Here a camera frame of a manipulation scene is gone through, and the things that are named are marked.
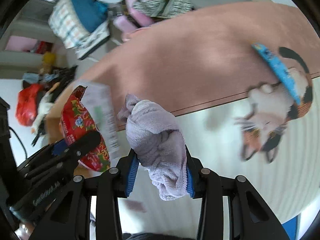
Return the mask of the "red plastic bag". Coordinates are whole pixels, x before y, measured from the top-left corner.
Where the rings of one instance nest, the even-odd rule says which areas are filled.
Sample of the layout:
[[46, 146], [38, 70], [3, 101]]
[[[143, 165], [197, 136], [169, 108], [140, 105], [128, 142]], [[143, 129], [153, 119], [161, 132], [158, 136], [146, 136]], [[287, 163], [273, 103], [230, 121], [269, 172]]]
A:
[[22, 126], [31, 126], [37, 116], [37, 95], [43, 91], [44, 86], [38, 83], [18, 93], [15, 117]]

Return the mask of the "blue narrow packet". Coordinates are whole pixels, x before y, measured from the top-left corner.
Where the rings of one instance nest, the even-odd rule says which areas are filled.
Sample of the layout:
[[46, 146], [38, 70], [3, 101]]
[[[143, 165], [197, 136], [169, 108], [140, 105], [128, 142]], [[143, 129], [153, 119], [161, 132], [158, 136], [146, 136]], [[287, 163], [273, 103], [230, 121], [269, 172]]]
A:
[[269, 50], [265, 45], [260, 43], [252, 43], [252, 47], [260, 55], [260, 57], [268, 64], [272, 72], [278, 80], [287, 89], [290, 96], [297, 105], [300, 105], [300, 97], [297, 91], [297, 83], [290, 74], [287, 66], [280, 60], [277, 55]]

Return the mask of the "red snack packet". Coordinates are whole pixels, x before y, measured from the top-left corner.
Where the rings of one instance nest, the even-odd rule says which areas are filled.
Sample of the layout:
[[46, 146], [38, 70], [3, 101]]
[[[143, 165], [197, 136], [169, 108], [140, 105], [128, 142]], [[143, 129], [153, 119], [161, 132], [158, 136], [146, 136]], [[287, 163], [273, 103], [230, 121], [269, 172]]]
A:
[[[60, 119], [61, 133], [67, 145], [71, 145], [90, 131], [98, 128], [87, 108], [82, 104], [86, 87], [76, 87], [67, 99]], [[110, 156], [103, 138], [99, 145], [80, 158], [79, 163], [89, 170], [104, 172], [110, 168]]]

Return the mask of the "black cart with clutter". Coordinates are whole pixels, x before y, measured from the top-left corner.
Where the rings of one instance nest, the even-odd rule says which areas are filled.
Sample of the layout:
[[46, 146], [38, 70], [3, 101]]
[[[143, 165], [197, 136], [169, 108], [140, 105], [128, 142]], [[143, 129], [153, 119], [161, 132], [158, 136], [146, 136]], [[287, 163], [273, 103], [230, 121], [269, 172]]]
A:
[[37, 96], [37, 116], [31, 125], [31, 133], [35, 135], [31, 142], [34, 147], [40, 137], [46, 135], [44, 119], [53, 107], [54, 102], [63, 90], [74, 80], [78, 65], [71, 68], [55, 68], [53, 74], [43, 76], [43, 81], [47, 81], [45, 90], [40, 91], [40, 98]]

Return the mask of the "plaid folded quilt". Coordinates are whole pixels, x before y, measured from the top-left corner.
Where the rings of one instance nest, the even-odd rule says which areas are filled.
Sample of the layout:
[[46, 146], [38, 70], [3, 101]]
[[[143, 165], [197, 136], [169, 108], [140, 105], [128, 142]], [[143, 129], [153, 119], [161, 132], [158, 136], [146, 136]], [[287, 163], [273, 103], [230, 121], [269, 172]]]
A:
[[108, 5], [98, 0], [59, 0], [48, 24], [66, 49], [84, 60], [110, 38]]

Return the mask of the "black white patterned bag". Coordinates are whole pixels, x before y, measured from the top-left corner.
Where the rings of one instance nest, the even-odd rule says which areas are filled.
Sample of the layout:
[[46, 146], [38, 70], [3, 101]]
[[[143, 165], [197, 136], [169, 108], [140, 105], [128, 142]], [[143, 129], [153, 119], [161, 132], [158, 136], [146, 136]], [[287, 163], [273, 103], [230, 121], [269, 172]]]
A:
[[193, 11], [190, 0], [135, 0], [132, 7], [150, 18], [170, 19]]

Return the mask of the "white goose plush toy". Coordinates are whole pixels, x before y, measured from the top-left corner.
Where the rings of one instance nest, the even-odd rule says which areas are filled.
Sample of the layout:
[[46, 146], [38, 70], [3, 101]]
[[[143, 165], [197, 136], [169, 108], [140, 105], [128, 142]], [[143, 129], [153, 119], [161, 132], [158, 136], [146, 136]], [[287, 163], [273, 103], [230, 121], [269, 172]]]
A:
[[49, 113], [50, 109], [53, 106], [51, 102], [52, 92], [60, 85], [60, 82], [55, 83], [50, 90], [48, 90], [45, 95], [42, 97], [37, 109], [37, 116], [31, 126], [31, 133], [34, 134], [39, 130], [40, 124], [44, 117]]

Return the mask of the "pink table mat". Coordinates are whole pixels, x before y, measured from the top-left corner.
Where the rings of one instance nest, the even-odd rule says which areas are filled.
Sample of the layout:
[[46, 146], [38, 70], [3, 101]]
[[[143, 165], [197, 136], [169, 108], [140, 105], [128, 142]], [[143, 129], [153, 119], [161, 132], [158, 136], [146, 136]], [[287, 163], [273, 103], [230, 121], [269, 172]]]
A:
[[215, 5], [152, 25], [112, 49], [81, 78], [106, 84], [119, 111], [127, 94], [179, 116], [244, 98], [276, 83], [251, 44], [287, 47], [319, 76], [319, 36], [295, 8], [273, 2]]

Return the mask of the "lilac towel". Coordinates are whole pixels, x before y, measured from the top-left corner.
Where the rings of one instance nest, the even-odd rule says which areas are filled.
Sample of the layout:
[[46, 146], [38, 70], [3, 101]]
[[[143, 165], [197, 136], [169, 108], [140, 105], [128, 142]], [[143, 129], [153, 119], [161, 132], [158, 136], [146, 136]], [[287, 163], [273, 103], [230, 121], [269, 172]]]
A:
[[187, 194], [187, 154], [176, 117], [159, 104], [128, 94], [117, 118], [162, 200]]

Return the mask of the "pink suitcase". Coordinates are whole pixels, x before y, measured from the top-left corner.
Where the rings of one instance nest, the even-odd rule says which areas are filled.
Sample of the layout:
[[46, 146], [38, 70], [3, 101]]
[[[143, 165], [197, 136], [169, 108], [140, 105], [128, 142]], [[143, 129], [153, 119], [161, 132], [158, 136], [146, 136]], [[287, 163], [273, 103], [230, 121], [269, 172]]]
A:
[[133, 7], [136, 0], [122, 0], [113, 7], [113, 25], [123, 33], [130, 33], [154, 24], [151, 17]]

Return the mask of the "cat shaped mat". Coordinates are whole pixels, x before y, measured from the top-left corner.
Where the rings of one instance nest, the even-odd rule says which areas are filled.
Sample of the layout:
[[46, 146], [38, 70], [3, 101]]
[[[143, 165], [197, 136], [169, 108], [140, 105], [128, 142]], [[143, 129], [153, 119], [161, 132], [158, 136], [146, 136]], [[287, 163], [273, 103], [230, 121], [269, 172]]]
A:
[[294, 101], [282, 83], [274, 86], [265, 83], [248, 92], [252, 112], [235, 120], [235, 124], [240, 125], [243, 135], [241, 157], [245, 161], [257, 152], [264, 152], [267, 161], [273, 162], [287, 123], [305, 116], [313, 102], [312, 78], [304, 60], [289, 48], [280, 47], [278, 51], [281, 57], [297, 61], [303, 69], [289, 68], [300, 104]]

